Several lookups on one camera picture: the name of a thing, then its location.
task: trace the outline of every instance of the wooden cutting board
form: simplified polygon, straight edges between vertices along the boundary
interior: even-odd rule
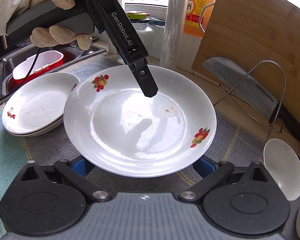
[[[261,60],[277,62],[286,75],[283,104],[300,122],[300,9],[287,0],[216,0],[192,69],[220,81],[201,64],[226,57],[249,71]],[[283,77],[263,64],[252,76],[277,99]]]

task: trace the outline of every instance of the glass jar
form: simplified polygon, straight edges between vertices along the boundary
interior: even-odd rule
[[[130,21],[132,23],[132,26],[136,30],[137,34],[139,35],[143,45],[146,47],[146,50],[149,52],[154,40],[154,30],[149,25],[150,19],[148,18],[144,20],[131,19]],[[118,55],[118,61],[122,64],[125,64],[120,55]]]

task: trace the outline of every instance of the orange bottle label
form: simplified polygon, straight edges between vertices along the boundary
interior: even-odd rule
[[[207,0],[188,0],[186,12],[186,24],[199,27],[199,18]]]

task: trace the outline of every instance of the kitchen knife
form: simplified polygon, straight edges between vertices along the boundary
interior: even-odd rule
[[[202,66],[220,79],[229,89],[247,73],[236,63],[224,57],[209,58],[202,63]],[[233,91],[264,116],[269,124],[274,121],[279,101],[251,75],[247,76]],[[278,118],[284,121],[289,132],[300,142],[300,123],[284,105],[281,105]]]

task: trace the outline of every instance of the white bowl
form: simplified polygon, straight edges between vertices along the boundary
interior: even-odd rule
[[[52,131],[53,129],[57,128],[59,125],[61,125],[63,123],[63,116],[58,119],[56,122],[52,123],[51,125],[49,125],[48,127],[45,127],[39,131],[33,132],[33,133],[26,133],[26,134],[14,134],[8,131],[8,133],[10,133],[11,135],[14,136],[18,136],[18,137],[35,137],[35,136],[39,136],[39,135],[43,135],[47,132]]]
[[[5,105],[2,123],[13,134],[29,134],[50,126],[63,115],[66,100],[80,80],[71,73],[50,73],[31,80]]]
[[[198,160],[213,141],[217,118],[207,95],[174,71],[149,69],[159,88],[153,98],[120,65],[82,81],[66,102],[70,141],[106,171],[139,178],[171,174]]]
[[[284,141],[271,139],[263,148],[260,161],[289,201],[300,196],[300,161]]]

